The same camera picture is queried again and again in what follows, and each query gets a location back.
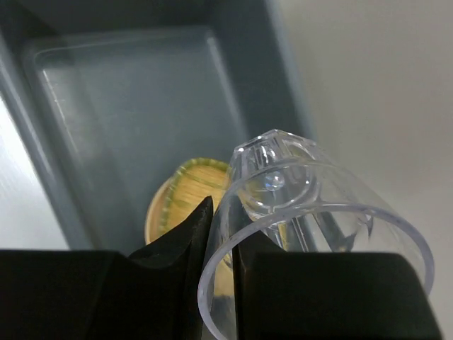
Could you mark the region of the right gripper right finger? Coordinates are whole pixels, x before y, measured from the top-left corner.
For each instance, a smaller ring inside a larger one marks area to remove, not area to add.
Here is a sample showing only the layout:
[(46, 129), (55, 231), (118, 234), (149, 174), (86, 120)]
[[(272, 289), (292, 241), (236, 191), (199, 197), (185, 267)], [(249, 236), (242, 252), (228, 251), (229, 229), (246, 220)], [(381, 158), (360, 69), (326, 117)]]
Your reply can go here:
[(441, 339), (409, 262), (389, 253), (288, 252), (262, 232), (234, 247), (240, 339)]

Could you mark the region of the tan plate with bear logo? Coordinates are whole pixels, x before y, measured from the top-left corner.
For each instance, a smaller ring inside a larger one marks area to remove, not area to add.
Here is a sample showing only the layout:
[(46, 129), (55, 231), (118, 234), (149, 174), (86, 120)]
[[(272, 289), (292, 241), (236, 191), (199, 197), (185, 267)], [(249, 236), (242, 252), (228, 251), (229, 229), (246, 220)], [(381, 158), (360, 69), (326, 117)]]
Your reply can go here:
[[(144, 227), (145, 244), (150, 244), (165, 232), (159, 231), (160, 217), (164, 211), (164, 201), (168, 193), (171, 180), (165, 181), (155, 193), (147, 210), (147, 218)], [(234, 274), (228, 263), (222, 259), (215, 273), (214, 295), (232, 296), (234, 294)]]

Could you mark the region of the woven bamboo tray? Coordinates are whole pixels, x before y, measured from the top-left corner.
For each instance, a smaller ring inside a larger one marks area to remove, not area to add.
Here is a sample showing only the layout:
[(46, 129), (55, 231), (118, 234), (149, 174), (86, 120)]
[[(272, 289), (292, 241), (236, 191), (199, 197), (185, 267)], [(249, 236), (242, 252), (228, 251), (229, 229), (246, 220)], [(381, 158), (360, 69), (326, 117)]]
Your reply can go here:
[(180, 165), (161, 189), (150, 240), (179, 225), (207, 196), (216, 208), (225, 192), (228, 170), (228, 164), (208, 158), (194, 158)]

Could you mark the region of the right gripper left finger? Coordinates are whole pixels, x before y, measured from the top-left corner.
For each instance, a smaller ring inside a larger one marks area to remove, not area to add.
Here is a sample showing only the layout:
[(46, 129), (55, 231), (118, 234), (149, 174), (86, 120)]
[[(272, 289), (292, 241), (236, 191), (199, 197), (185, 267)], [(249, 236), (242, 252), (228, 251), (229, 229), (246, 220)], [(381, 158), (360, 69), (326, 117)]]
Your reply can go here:
[(213, 217), (206, 197), (129, 256), (1, 252), (2, 339), (200, 339), (197, 286)]

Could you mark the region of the clear plastic cup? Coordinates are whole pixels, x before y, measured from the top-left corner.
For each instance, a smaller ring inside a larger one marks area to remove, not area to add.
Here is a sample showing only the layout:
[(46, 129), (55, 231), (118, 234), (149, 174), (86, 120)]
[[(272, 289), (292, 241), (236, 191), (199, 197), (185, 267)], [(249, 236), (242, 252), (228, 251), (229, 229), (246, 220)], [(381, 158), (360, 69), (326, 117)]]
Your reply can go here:
[(287, 252), (402, 255), (426, 292), (435, 265), (421, 233), (312, 140), (270, 130), (237, 146), (214, 212), (197, 301), (215, 339), (235, 339), (233, 250), (256, 237)]

